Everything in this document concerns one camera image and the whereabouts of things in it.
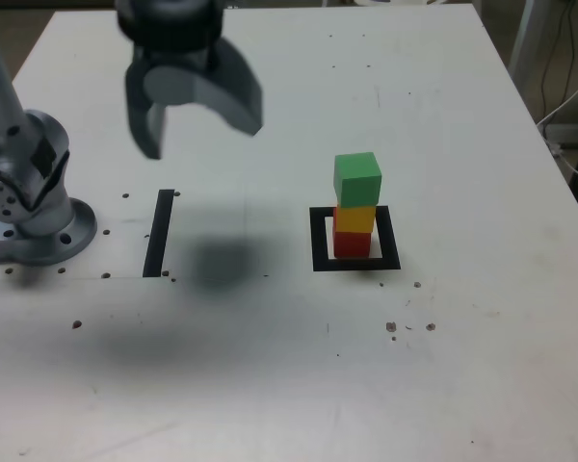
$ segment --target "black square outline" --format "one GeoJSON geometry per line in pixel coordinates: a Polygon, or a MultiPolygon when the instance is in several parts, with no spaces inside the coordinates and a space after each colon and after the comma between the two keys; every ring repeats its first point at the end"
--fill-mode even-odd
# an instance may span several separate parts
{"type": "Polygon", "coordinates": [[[328,257],[328,238],[326,236],[326,217],[333,217],[333,207],[310,207],[310,244],[312,246],[313,271],[379,271],[399,270],[401,260],[398,257],[392,219],[386,205],[377,206],[375,218],[379,243],[380,258],[330,260],[328,257]]]}

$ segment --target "green cube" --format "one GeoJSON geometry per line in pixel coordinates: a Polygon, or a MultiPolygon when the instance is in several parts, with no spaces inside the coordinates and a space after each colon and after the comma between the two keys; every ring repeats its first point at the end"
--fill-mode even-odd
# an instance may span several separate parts
{"type": "Polygon", "coordinates": [[[381,170],[372,152],[343,154],[334,159],[334,189],[342,208],[379,203],[381,170]]]}

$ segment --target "stacked cubes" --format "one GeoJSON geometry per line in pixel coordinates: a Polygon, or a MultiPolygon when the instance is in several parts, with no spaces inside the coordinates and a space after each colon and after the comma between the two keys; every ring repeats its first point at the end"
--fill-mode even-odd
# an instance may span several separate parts
{"type": "Polygon", "coordinates": [[[368,258],[381,190],[381,170],[372,152],[334,160],[334,257],[368,258]]]}

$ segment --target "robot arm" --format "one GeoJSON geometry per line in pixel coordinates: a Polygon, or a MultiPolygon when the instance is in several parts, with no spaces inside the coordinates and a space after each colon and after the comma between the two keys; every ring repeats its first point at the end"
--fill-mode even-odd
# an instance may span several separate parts
{"type": "Polygon", "coordinates": [[[126,71],[133,139],[160,159],[165,108],[199,103],[250,135],[262,125],[261,88],[240,53],[221,38],[219,0],[118,0],[118,24],[135,45],[126,71]]]}
{"type": "MultiPolygon", "coordinates": [[[[248,64],[221,38],[222,0],[118,0],[118,25],[134,42],[126,70],[133,139],[161,158],[165,108],[197,102],[254,135],[262,95],[248,64]]],[[[83,250],[92,209],[64,186],[68,136],[53,117],[23,111],[0,59],[0,262],[51,265],[83,250]]]]}

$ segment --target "table surface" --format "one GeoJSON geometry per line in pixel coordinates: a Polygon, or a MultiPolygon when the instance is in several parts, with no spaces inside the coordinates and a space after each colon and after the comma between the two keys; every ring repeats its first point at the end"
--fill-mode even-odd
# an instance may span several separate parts
{"type": "Polygon", "coordinates": [[[171,109],[161,162],[112,13],[54,15],[19,72],[99,232],[0,266],[0,461],[578,461],[578,207],[472,7],[227,11],[225,35],[264,128],[171,109]],[[315,273],[308,208],[367,150],[403,268],[315,273]],[[171,276],[143,279],[161,188],[171,276]]]}

